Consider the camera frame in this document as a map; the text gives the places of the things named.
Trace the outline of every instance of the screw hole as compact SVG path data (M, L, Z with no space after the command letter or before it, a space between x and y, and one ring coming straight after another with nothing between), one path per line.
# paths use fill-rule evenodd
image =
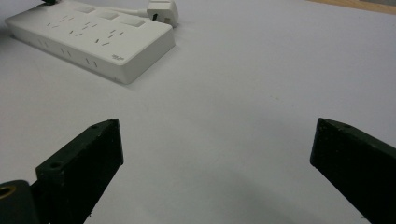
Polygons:
M57 168L59 168L61 165L62 165L62 162L61 162L61 161L55 161L55 162L51 163L49 167L50 167L51 169L57 169Z
M14 193L14 191L17 188L15 186L5 186L0 188L0 200L4 199L6 197L8 197L9 195L11 195L12 193Z

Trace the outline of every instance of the plug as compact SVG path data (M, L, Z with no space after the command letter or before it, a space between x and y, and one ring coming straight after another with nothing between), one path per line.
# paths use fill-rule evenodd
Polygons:
M153 21L163 22L173 27L177 26L178 12L173 0L150 0L148 16Z

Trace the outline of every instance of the white tabletop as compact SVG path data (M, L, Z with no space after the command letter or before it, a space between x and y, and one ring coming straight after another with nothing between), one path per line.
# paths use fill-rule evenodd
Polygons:
M95 1L145 7L146 0ZM368 223L309 164L319 117L396 146L396 17L304 0L179 0L177 46L128 86L10 37L0 182L120 119L125 163L88 224Z

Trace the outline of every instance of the power strip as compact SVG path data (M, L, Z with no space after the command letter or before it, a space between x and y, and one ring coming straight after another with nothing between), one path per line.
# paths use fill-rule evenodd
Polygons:
M72 1L6 19L19 40L129 84L175 45L172 26Z

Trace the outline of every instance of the power outlet socket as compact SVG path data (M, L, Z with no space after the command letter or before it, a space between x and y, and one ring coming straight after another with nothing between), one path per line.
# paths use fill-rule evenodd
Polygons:
M6 19L21 41L129 84L175 45L172 26L72 1Z

